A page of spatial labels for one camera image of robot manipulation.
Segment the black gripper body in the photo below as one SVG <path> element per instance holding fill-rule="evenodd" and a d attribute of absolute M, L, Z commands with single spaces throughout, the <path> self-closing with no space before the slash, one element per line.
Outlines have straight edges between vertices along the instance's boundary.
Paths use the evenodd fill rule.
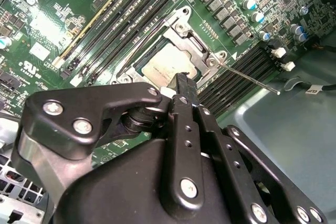
<path fill-rule="evenodd" d="M 202 157 L 205 202 L 178 220 L 160 202 L 166 141 L 149 140 L 76 180 L 63 194 L 54 223 L 249 223 L 224 196 L 213 161 Z"/>

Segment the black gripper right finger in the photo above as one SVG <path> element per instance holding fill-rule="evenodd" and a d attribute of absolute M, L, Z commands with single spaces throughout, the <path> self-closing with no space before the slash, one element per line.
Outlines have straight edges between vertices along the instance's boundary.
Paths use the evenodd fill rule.
<path fill-rule="evenodd" d="M 220 128 L 186 78 L 187 97 L 210 155 L 232 223 L 327 223 L 322 211 L 239 128 Z"/>

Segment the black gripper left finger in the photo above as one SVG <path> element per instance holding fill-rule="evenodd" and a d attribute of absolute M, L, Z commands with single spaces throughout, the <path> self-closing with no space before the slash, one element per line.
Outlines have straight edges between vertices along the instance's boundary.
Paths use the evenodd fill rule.
<path fill-rule="evenodd" d="M 200 135 L 186 73 L 170 97 L 146 82 L 37 92 L 25 101 L 14 167 L 44 187 L 56 209 L 65 191 L 99 166 L 149 141 L 166 141 L 160 202 L 193 215 L 204 202 Z"/>

